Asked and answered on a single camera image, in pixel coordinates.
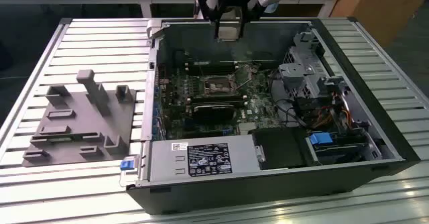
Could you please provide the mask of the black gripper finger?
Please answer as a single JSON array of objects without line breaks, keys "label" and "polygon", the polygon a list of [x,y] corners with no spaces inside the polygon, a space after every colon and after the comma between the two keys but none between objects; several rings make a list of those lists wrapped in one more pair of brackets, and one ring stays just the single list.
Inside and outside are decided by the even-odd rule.
[{"label": "black gripper finger", "polygon": [[196,0],[201,18],[213,23],[213,38],[219,38],[223,0]]},{"label": "black gripper finger", "polygon": [[239,7],[240,7],[239,37],[241,38],[244,35],[245,23],[259,19],[263,12],[263,6],[260,5],[257,0],[239,0]]}]

